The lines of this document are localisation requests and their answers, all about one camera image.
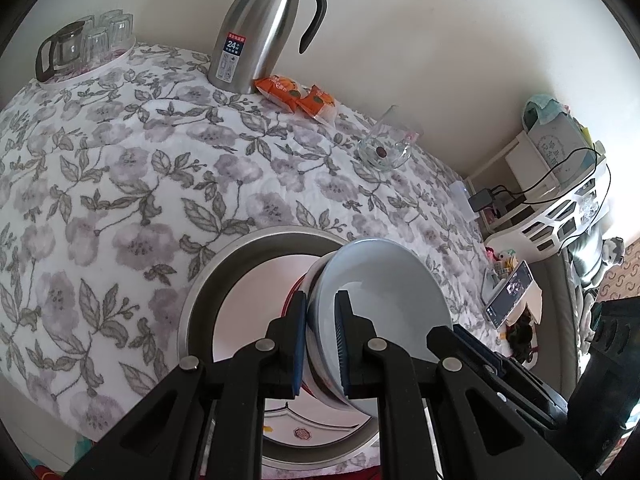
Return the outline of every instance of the phone screen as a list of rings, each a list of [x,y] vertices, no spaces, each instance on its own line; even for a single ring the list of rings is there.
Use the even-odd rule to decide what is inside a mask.
[[[495,325],[499,327],[506,319],[513,307],[520,301],[533,281],[529,266],[520,262],[506,285],[486,308],[486,313]]]

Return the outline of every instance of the white wall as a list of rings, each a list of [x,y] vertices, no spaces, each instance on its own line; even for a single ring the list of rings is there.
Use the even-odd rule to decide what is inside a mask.
[[[33,74],[40,41],[79,16],[123,7],[140,39],[209,52],[231,1],[40,0],[0,58],[0,104]],[[513,138],[530,94],[553,93],[607,148],[615,231],[640,234],[640,61],[600,0],[328,3],[300,56],[314,11],[301,0],[277,72],[374,116],[406,106],[424,123],[422,145],[462,173]]]

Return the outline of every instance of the tablecloth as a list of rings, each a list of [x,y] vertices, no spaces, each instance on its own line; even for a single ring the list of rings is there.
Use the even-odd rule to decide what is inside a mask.
[[[20,391],[100,439],[177,364],[196,275],[280,224],[405,245],[453,321],[506,350],[479,310],[488,264],[452,202],[455,172],[420,149],[371,170],[354,152],[369,118],[341,105],[324,127],[215,89],[208,64],[138,44],[100,77],[56,90],[32,80],[0,114],[0,368]]]

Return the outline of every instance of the orange snack package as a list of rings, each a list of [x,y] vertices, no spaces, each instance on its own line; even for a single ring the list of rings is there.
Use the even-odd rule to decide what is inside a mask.
[[[288,77],[272,75],[265,79],[256,79],[255,87],[272,103],[276,103],[284,111],[296,111],[300,95],[300,86]]]
[[[338,101],[316,85],[313,85],[308,96],[298,101],[298,105],[319,123],[335,128]]]

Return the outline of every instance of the metal basin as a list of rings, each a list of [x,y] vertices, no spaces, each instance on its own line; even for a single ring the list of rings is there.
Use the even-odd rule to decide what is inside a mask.
[[[226,295],[249,270],[289,254],[324,256],[346,243],[315,229],[283,226],[261,229],[230,243],[198,275],[178,326],[178,358],[213,361],[213,328]],[[378,439],[378,421],[369,419],[349,436],[325,446],[294,447],[263,438],[262,463],[290,470],[320,469],[352,458]]]

